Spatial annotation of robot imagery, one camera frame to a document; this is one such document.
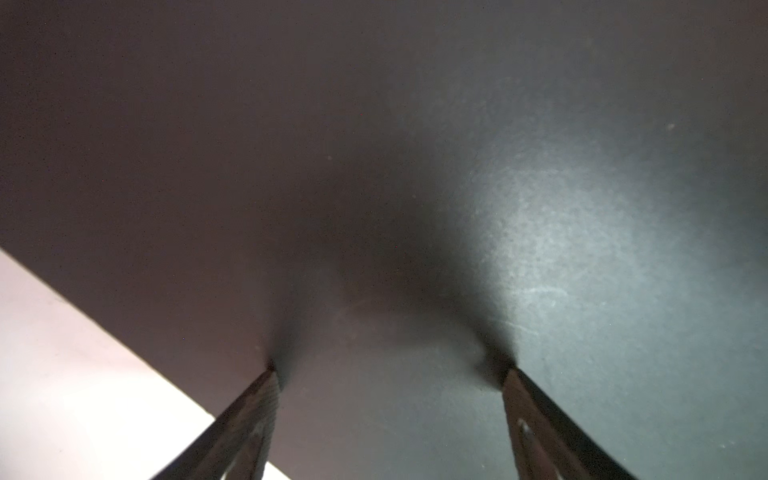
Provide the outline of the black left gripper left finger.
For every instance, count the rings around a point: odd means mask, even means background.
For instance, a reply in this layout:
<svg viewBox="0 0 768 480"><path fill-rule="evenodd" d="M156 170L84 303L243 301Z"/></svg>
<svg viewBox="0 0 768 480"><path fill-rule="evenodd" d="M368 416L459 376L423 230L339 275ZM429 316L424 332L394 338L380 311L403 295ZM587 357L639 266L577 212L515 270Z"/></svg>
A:
<svg viewBox="0 0 768 480"><path fill-rule="evenodd" d="M279 398L277 373L268 369L154 479L263 478Z"/></svg>

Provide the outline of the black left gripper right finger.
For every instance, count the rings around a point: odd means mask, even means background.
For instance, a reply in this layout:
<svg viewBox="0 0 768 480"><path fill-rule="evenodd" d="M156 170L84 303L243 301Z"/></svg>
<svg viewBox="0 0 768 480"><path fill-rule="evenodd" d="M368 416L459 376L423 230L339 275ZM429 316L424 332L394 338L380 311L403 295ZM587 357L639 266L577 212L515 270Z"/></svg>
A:
<svg viewBox="0 0 768 480"><path fill-rule="evenodd" d="M502 388L504 410L521 479L632 479L521 369Z"/></svg>

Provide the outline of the black file folder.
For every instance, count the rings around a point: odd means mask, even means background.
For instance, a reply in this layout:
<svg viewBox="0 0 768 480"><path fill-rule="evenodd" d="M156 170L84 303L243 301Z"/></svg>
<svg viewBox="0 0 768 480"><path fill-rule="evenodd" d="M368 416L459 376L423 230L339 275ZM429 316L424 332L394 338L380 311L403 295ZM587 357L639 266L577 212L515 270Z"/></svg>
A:
<svg viewBox="0 0 768 480"><path fill-rule="evenodd" d="M5 1L1 245L295 479L763 479L767 5Z"/></svg>

